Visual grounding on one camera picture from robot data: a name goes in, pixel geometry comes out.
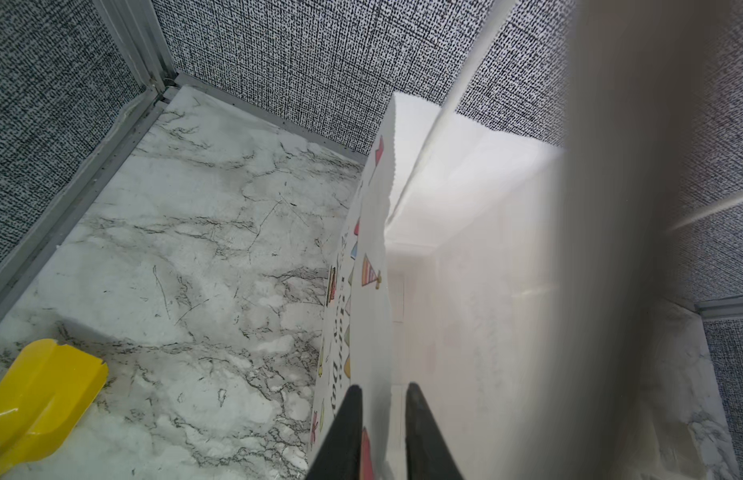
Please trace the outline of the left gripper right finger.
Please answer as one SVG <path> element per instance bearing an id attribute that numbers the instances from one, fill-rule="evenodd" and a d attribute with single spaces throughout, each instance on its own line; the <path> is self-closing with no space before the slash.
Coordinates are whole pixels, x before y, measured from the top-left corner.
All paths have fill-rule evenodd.
<path id="1" fill-rule="evenodd" d="M 409 480 L 463 480 L 421 388 L 411 382 L 405 397 L 405 453 Z"/>

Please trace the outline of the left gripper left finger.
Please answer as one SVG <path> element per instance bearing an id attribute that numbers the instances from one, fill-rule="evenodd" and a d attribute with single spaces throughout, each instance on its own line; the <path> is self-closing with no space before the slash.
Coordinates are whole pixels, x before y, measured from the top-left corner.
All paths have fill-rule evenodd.
<path id="1" fill-rule="evenodd" d="M 359 479 L 361 436 L 362 390 L 353 385 L 347 389 L 337 416 L 304 479 Z"/>

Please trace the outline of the white paper bag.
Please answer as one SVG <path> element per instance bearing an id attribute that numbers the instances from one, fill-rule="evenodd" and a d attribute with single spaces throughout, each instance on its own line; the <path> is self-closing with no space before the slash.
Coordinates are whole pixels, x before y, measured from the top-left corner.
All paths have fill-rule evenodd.
<path id="1" fill-rule="evenodd" d="M 391 96 L 329 271 L 306 474 L 350 386 L 409 479 L 743 479 L 743 1 L 493 1 Z"/>

